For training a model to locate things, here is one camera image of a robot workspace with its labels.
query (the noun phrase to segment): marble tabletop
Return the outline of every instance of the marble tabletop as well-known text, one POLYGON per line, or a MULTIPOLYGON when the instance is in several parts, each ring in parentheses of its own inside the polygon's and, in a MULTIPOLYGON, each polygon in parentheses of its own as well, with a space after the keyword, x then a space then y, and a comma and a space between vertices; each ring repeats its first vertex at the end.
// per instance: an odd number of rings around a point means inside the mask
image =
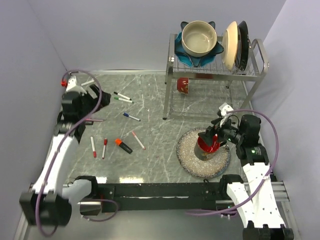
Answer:
MULTIPOLYGON (((188 130, 206 128, 209 121, 185 119, 162 119, 165 76, 162 74, 102 74, 97 75, 102 89, 107 93, 121 92, 134 100, 134 104, 114 100, 94 114, 94 117, 106 119, 87 126, 76 158, 71 162, 68 181, 80 175, 96 176, 100 182, 109 183, 187 183, 202 182, 203 179, 191 176, 179 164, 176 156, 176 143, 188 130), (141 121, 123 116, 126 112, 141 121), (132 135, 136 133, 146 150, 143 150, 132 135), (93 157, 90 137, 94 137, 97 158, 93 157), (108 139, 105 159, 102 159, 104 139, 108 139), (128 154, 115 144, 121 139, 133 152, 128 154)), ((77 80, 84 83, 90 80, 86 75, 78 75, 77 80)), ((239 108, 245 99, 245 90, 241 83, 231 85, 234 108, 239 108)), ((240 160, 236 156, 235 146, 230 147, 230 164, 226 174, 239 174, 244 179, 240 160)), ((219 181, 220 177, 211 179, 219 181)))

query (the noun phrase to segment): green marker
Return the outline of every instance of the green marker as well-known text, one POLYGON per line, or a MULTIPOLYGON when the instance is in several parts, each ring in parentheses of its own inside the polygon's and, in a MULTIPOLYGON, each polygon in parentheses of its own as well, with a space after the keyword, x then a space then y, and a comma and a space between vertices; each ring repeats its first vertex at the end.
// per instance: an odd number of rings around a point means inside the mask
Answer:
POLYGON ((130 104, 134 104, 135 103, 134 101, 123 99, 123 98, 120 98, 120 97, 117 97, 117 96, 115 96, 114 99, 122 101, 122 102, 130 103, 130 104))

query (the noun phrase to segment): blue marker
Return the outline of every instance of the blue marker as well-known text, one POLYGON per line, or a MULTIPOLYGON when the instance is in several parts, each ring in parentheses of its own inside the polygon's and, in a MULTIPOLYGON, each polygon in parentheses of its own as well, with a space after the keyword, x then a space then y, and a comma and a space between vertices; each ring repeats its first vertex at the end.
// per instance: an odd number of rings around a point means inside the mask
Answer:
POLYGON ((123 113, 123 116, 126 116, 126 117, 128 117, 128 118, 131 118, 131 119, 134 119, 134 120, 137 120, 137 121, 141 121, 139 118, 136 118, 136 117, 134 117, 134 116, 131 116, 131 115, 129 115, 128 113, 123 113))

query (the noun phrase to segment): robotic arm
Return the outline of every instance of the robotic arm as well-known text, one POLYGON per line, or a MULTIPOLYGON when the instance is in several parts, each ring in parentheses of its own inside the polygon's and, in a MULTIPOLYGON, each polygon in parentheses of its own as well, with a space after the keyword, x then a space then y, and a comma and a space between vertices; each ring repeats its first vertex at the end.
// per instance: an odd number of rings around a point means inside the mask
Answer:
MULTIPOLYGON (((98 87, 92 84, 90 88, 97 95, 96 98, 93 98, 77 83, 75 76, 71 76, 68 80, 65 93, 62 96, 62 111, 58 115, 57 124, 54 128, 52 147, 47 161, 31 192, 22 193, 20 196, 20 205, 26 219, 31 225, 36 224, 36 199, 57 146, 65 136, 65 133, 75 123, 90 113, 98 103, 100 95, 98 87)), ((102 92, 98 110, 108 106, 110 98, 111 95, 109 93, 102 92)), ((98 194, 98 183, 95 176, 79 176, 71 187, 63 189, 70 162, 75 157, 76 149, 85 129, 85 123, 80 124, 63 142, 55 159, 40 202, 40 220, 42 225, 67 225, 71 217, 72 205, 77 204, 85 197, 94 197, 98 194)))
MULTIPOLYGON (((241 161, 251 193, 264 179, 258 193, 237 209, 244 225, 243 239, 293 240, 292 229, 286 228, 279 213, 270 175, 266 176, 270 164, 265 147, 259 143, 261 120, 254 115, 245 114, 236 127, 233 126, 230 119, 232 115, 228 113, 230 111, 233 111, 232 107, 224 103, 219 108, 219 118, 211 121, 213 126, 209 126, 205 132, 200 132, 198 135, 208 146, 213 144, 215 135, 221 145, 226 142, 235 144, 236 155, 241 161)), ((221 182, 224 182, 222 184, 224 192, 235 205, 249 198, 244 182, 239 175, 224 175, 221 182)))

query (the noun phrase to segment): metal dish rack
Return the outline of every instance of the metal dish rack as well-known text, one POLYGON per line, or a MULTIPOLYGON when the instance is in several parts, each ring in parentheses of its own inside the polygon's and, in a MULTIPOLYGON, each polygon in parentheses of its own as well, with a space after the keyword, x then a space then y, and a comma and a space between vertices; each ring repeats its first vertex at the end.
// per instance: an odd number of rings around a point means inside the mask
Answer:
POLYGON ((235 67, 230 71, 224 66, 221 54, 217 55, 213 62, 204 67, 189 67, 181 63, 175 55, 176 34, 170 34, 168 59, 165 76, 165 100, 163 106, 163 120, 168 115, 174 118, 187 118, 207 120, 216 117, 215 111, 227 102, 234 109, 232 82, 242 83, 246 98, 239 109, 246 107, 265 75, 268 72, 269 60, 261 39, 254 39, 249 43, 249 58, 245 70, 235 67), (259 69, 256 60, 256 47, 260 55, 259 69), (188 94, 177 91, 177 79, 189 78, 188 94), (251 90, 247 92, 245 82, 254 82, 251 90))

